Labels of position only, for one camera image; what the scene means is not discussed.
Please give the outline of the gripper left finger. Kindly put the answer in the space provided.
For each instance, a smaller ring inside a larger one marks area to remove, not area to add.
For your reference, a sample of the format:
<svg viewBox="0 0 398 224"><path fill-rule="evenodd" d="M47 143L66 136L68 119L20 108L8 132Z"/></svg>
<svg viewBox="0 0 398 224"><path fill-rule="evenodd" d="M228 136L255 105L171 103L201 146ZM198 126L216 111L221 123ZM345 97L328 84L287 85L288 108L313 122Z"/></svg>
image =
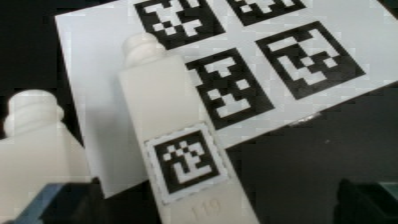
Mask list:
<svg viewBox="0 0 398 224"><path fill-rule="evenodd" d="M107 224L100 184L49 184L11 224Z"/></svg>

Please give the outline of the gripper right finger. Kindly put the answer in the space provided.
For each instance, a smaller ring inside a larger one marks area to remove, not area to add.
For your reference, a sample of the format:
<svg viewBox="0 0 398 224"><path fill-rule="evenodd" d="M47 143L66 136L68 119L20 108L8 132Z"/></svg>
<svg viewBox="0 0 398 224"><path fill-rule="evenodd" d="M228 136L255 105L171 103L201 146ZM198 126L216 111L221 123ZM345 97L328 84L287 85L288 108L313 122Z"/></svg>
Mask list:
<svg viewBox="0 0 398 224"><path fill-rule="evenodd" d="M335 224L398 224L398 182L342 180Z"/></svg>

